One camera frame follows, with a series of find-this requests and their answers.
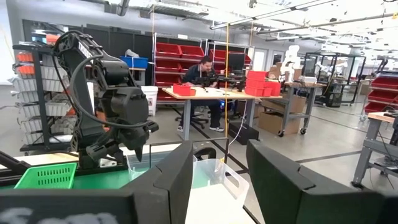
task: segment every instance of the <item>green basket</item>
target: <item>green basket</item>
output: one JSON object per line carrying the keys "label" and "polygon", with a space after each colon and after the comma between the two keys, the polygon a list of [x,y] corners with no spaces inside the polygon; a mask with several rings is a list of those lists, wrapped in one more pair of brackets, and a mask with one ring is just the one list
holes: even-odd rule
{"label": "green basket", "polygon": [[77,163],[29,168],[14,189],[71,189]]}

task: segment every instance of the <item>computer monitor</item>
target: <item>computer monitor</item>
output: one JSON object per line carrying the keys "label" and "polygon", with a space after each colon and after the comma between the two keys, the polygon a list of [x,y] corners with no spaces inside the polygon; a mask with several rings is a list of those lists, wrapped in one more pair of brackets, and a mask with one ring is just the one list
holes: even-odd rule
{"label": "computer monitor", "polygon": [[245,57],[245,53],[228,53],[228,66],[232,68],[233,73],[242,73]]}

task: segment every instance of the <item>concrete floor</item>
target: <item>concrete floor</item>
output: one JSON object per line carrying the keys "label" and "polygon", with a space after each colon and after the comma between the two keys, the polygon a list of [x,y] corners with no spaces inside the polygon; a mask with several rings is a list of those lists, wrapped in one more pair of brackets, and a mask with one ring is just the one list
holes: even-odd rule
{"label": "concrete floor", "polygon": [[[0,122],[3,124],[0,130],[0,142],[2,150],[12,156],[21,156],[19,152],[22,146],[23,132],[19,129],[17,119],[21,119],[18,109],[11,106],[16,98],[11,97],[9,91],[11,87],[0,87],[2,96],[0,101]],[[362,148],[362,142],[368,129],[369,121],[359,121],[362,103],[355,103],[352,106],[341,106],[340,108],[324,108],[316,106],[313,109],[310,125],[306,135],[292,134],[277,137],[265,130],[259,129],[260,140],[262,143],[273,150],[302,163],[304,166],[313,169],[337,182],[349,186],[353,179],[354,170],[358,161],[359,152]],[[148,143],[179,141],[177,136],[177,122],[174,118],[178,114],[171,109],[158,110],[156,116],[152,118],[160,126],[160,129],[152,133]],[[382,124],[381,134],[385,139],[392,135],[391,125]],[[210,131],[207,127],[204,132],[211,138],[223,137],[224,133]],[[204,139],[204,137],[193,127],[190,128],[192,139]],[[204,142],[198,146],[212,145],[210,142]],[[238,142],[230,146],[231,154],[242,162],[245,166],[245,147]],[[221,151],[218,151],[218,157],[223,157]],[[231,159],[228,165],[234,170],[241,170]],[[250,182],[248,174],[242,176]],[[379,175],[379,171],[371,170],[372,181],[370,180],[369,170],[363,179],[363,184],[370,189],[390,190],[391,185],[384,176]],[[398,179],[391,177],[392,184],[398,187]],[[254,214],[254,216],[264,223],[261,211],[259,209],[256,196],[252,188],[249,189],[245,205]]]}

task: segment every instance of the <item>blue bin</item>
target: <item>blue bin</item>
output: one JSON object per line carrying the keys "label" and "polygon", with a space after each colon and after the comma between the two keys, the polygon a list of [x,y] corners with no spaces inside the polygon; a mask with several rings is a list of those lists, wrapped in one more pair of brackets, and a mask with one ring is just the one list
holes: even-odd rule
{"label": "blue bin", "polygon": [[123,62],[126,62],[129,68],[144,68],[148,67],[148,58],[132,58],[120,56]]}

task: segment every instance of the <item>man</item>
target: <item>man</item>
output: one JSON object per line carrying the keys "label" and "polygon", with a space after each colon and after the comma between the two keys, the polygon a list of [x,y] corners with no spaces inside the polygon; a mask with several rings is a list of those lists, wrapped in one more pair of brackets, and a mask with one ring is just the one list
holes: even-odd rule
{"label": "man", "polygon": [[[210,83],[209,86],[198,85],[196,79],[200,77],[215,77],[216,72],[213,68],[213,61],[209,56],[204,56],[198,65],[192,65],[185,76],[182,78],[182,82],[191,86],[201,86],[201,87],[216,87],[217,82]],[[208,106],[210,109],[210,130],[223,132],[224,129],[220,126],[221,119],[221,109],[220,101],[218,100],[192,100],[191,101],[191,119],[196,106]],[[180,125],[177,130],[183,130],[183,119],[181,119]]]}

